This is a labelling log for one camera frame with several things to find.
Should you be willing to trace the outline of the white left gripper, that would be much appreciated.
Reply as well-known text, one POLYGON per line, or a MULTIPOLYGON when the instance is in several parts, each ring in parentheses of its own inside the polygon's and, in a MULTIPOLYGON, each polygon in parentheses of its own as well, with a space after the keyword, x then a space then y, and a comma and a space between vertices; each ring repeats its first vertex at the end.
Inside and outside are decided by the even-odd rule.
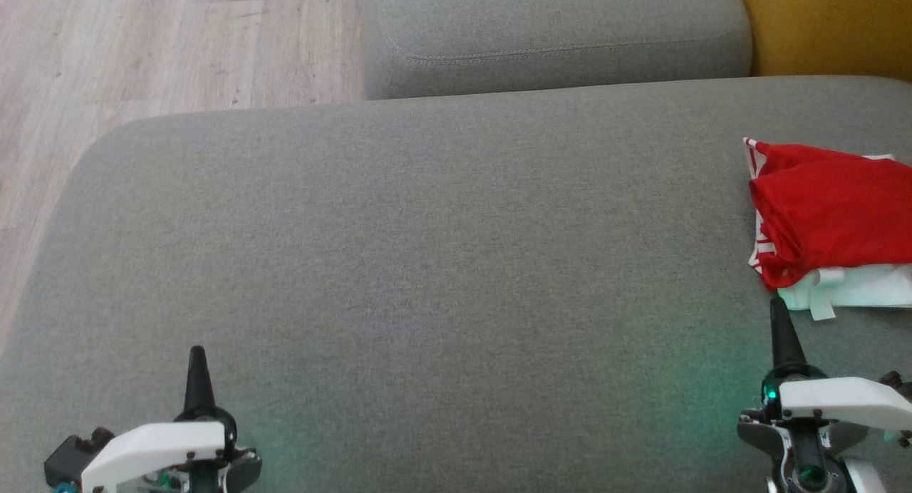
POLYGON ((205 349, 191 347, 185 411, 173 422, 141 425, 114 437, 81 472, 81 491, 116 492, 135 479, 150 492, 244 492, 263 457, 237 444, 237 422, 216 408, 205 349))

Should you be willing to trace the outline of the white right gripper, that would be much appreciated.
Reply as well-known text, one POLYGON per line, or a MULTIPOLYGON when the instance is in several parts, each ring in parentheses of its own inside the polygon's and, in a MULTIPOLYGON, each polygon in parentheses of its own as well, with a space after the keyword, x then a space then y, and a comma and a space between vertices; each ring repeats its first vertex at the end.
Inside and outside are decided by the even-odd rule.
POLYGON ((773 368, 761 382, 760 407, 740 414, 740 440, 767 455, 836 455, 870 428, 910 430, 910 399, 898 388, 827 378, 808 364, 784 299, 774 297, 769 314, 773 368))

